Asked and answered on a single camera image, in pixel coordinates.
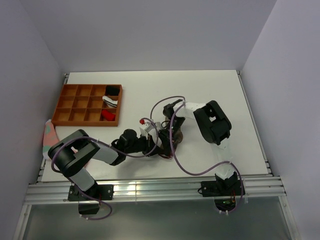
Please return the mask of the red christmas sock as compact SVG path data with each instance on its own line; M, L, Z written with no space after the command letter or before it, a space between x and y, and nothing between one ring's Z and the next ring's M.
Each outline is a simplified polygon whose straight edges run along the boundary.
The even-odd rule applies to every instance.
M104 120L109 122L114 122L116 120L116 114L108 111L107 109L103 109L101 111L101 116Z

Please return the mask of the brown striped sock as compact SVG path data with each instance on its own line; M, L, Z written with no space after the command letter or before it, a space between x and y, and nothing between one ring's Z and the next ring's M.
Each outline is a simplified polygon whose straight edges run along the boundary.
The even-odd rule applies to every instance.
M178 145L183 141L183 133L181 131L181 126L185 122L184 117L175 117L173 120L172 128L170 128L170 120L166 117L161 123L161 129L158 132L158 136L161 140L160 150L158 155L164 159L172 158L171 145L173 149L176 150Z

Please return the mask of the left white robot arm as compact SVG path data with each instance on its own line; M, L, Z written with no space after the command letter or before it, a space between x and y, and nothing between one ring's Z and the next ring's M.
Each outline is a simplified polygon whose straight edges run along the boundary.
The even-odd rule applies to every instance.
M48 156L52 170L69 179L78 187L82 197L91 200L100 196L97 182L85 168L91 159L117 166L126 157L132 158L133 153L143 153L144 157L156 154L159 142L158 133L155 136L147 133L137 137L136 131L127 129L108 145L89 137L80 129L53 145L48 150Z

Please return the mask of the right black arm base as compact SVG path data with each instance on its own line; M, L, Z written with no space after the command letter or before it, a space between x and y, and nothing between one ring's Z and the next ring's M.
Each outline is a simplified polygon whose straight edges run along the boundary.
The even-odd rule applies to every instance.
M231 197L244 196L246 194L246 191L239 180L231 185L227 185L220 180L202 181L197 192L203 197Z

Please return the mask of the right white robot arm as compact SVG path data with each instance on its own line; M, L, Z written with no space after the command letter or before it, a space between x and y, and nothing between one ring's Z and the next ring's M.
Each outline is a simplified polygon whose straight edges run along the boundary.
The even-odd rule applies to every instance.
M227 155L228 140L231 135L232 124L220 105L211 100L208 103L186 102L183 99L176 100L163 107L162 111L167 125L161 128L159 136L165 154L173 157L178 167L187 175L198 177L212 170L215 172L212 193L227 195L232 190L244 192L242 176L237 167ZM195 120L201 136L209 144L217 146L217 156L220 161L207 170L194 173L186 170L176 156L176 149L182 142L181 126L185 119Z

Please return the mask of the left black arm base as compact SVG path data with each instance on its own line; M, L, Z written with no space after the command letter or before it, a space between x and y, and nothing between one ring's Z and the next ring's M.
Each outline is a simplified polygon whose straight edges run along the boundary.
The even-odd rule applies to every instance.
M84 193L94 199L110 201L113 199L114 186L112 184L98 184ZM91 201L91 198L88 198L80 193L80 190L77 186L70 186L67 197L69 202Z

